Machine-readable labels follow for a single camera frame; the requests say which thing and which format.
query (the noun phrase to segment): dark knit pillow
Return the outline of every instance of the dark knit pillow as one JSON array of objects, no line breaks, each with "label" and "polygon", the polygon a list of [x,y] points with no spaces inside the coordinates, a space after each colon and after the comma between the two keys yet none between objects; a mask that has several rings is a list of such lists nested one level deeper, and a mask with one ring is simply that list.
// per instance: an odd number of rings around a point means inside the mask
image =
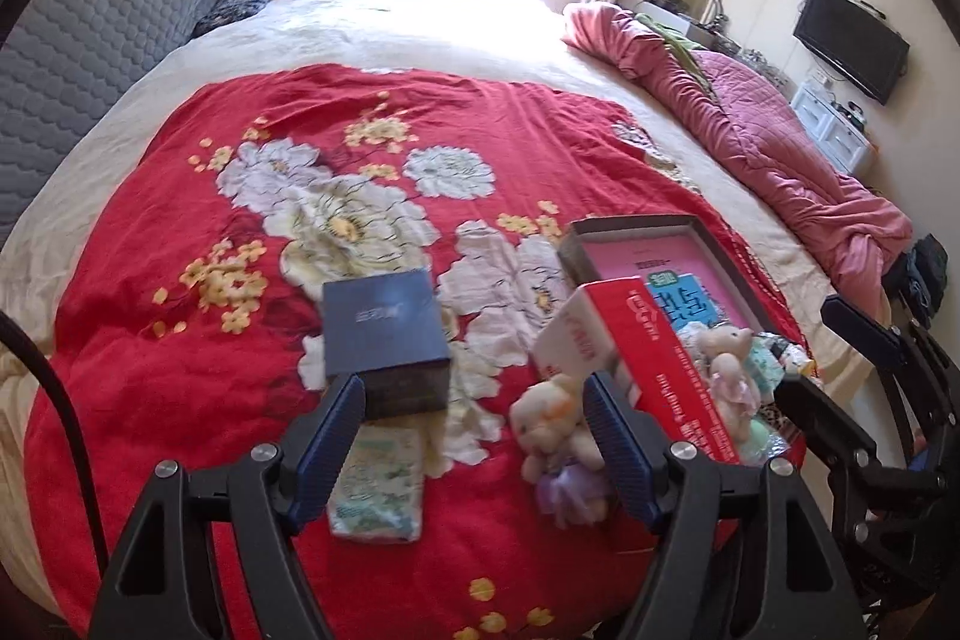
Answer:
[{"label": "dark knit pillow", "polygon": [[219,0],[208,14],[205,14],[193,29],[193,38],[210,33],[214,28],[237,20],[246,20],[256,15],[270,0]]}]

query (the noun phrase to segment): television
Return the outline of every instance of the television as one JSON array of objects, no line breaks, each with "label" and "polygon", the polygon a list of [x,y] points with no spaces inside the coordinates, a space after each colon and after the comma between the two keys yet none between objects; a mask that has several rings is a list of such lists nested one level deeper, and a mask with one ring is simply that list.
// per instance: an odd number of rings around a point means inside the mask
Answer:
[{"label": "television", "polygon": [[850,0],[806,0],[793,35],[881,104],[904,72],[910,49],[883,20]]}]

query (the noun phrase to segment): red and white box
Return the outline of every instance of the red and white box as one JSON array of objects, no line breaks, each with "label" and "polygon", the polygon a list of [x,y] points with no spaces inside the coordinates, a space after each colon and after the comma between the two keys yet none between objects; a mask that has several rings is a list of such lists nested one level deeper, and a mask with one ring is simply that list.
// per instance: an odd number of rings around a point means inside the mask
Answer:
[{"label": "red and white box", "polygon": [[532,354],[544,378],[563,372],[586,379],[607,370],[667,437],[694,443],[714,461],[739,463],[707,386],[640,277],[578,287]]}]

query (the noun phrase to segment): pink comforter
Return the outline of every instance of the pink comforter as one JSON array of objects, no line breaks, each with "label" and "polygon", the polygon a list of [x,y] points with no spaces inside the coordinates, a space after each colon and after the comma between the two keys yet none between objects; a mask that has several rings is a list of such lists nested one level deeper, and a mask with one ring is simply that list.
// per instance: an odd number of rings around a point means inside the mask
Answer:
[{"label": "pink comforter", "polygon": [[880,277],[910,242],[909,218],[834,170],[779,92],[717,52],[696,58],[714,104],[664,40],[612,4],[570,4],[563,40],[618,67],[651,92],[728,172],[793,231],[838,292],[880,314]]}]

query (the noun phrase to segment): wall socket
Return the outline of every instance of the wall socket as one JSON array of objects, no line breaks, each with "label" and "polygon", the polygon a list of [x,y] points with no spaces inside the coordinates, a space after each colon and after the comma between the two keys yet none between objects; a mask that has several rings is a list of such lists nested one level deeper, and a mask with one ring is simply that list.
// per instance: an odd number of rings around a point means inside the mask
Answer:
[{"label": "wall socket", "polygon": [[817,83],[817,85],[819,85],[825,91],[828,91],[833,87],[833,78],[819,66],[814,66],[810,70],[809,78],[812,82]]}]

